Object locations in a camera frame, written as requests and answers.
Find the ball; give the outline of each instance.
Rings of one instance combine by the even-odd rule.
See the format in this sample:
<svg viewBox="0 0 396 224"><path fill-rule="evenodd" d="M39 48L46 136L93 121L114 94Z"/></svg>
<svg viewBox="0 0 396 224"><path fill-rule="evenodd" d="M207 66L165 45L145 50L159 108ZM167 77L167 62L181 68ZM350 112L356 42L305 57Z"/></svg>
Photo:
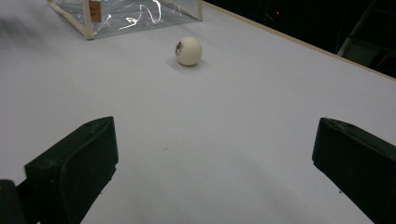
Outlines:
<svg viewBox="0 0 396 224"><path fill-rule="evenodd" d="M202 45L194 37L186 36L178 41L175 54L179 63L187 66L195 65L202 57Z"/></svg>

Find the orange-brown label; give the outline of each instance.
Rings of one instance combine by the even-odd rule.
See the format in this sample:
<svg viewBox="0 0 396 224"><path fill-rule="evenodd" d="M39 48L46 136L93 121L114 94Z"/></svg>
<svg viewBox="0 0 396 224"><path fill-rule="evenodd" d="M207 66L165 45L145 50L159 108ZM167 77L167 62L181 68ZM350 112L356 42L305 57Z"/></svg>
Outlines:
<svg viewBox="0 0 396 224"><path fill-rule="evenodd" d="M102 21L102 12L100 7L100 2L90 0L90 13L92 22Z"/></svg>

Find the tabletop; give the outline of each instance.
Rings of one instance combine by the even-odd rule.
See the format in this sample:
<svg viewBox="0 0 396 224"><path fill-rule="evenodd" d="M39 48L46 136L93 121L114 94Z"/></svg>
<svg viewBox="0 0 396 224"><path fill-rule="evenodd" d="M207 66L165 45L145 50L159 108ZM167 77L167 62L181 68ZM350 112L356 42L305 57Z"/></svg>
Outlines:
<svg viewBox="0 0 396 224"><path fill-rule="evenodd" d="M183 36L203 45L177 63ZM82 223L372 223L311 159L322 117L396 144L396 82L208 4L87 41L44 0L0 3L0 178L113 116L117 172Z"/></svg>

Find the table surface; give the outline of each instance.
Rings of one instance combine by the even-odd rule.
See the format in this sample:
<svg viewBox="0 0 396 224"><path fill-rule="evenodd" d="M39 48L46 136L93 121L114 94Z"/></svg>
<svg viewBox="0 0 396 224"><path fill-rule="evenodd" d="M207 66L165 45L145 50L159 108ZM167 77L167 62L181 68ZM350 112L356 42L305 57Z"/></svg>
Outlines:
<svg viewBox="0 0 396 224"><path fill-rule="evenodd" d="M182 36L202 42L179 65ZM114 116L120 163L82 223L371 221L311 160L321 117L396 144L396 81L204 6L87 41L44 0L0 3L0 178Z"/></svg>

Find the clear plastic sheet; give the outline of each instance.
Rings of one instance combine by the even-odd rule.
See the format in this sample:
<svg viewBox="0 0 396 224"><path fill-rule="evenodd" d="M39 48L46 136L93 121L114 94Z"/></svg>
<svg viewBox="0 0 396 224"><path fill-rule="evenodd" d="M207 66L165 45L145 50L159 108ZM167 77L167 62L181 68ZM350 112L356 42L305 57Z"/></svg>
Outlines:
<svg viewBox="0 0 396 224"><path fill-rule="evenodd" d="M54 0L53 4L86 27L83 1ZM202 0L98 1L101 5L101 22L92 23L92 33L94 38L97 38L200 21L202 19L200 1L202 4Z"/></svg>

